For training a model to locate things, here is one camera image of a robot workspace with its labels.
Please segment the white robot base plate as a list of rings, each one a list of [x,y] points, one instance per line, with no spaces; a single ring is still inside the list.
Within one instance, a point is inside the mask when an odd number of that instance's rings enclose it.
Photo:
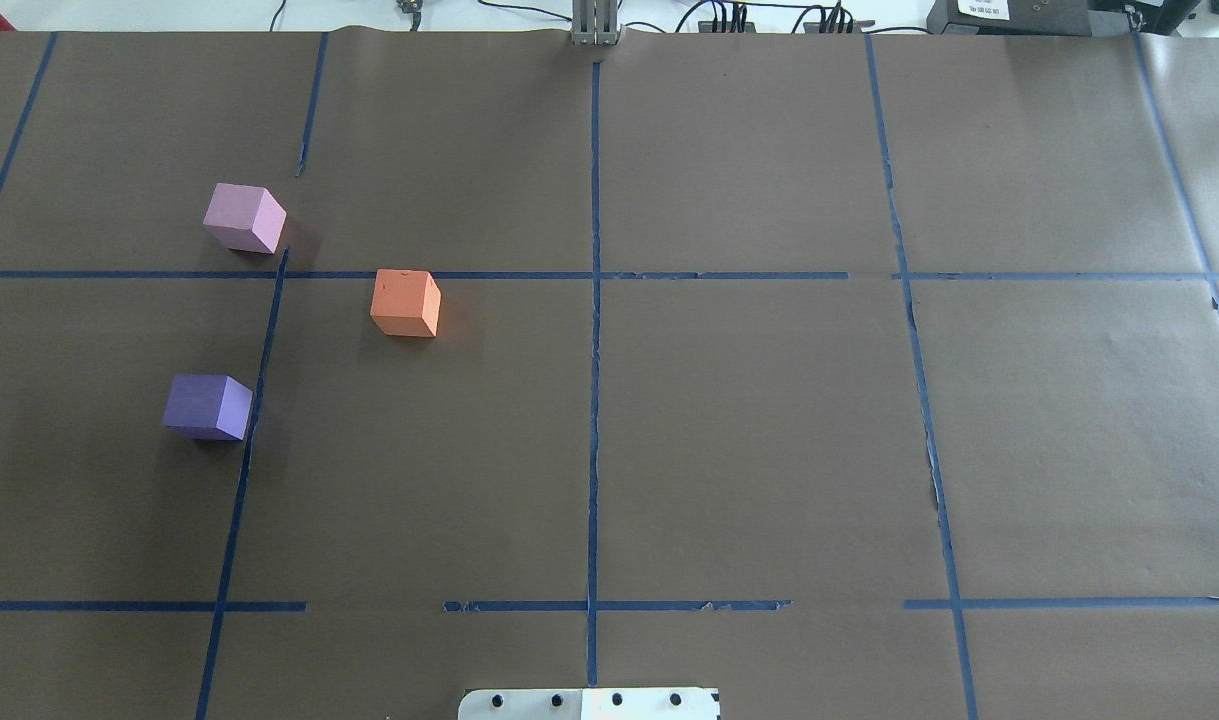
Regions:
[[[458,719],[719,719],[717,690],[702,687],[477,690]]]

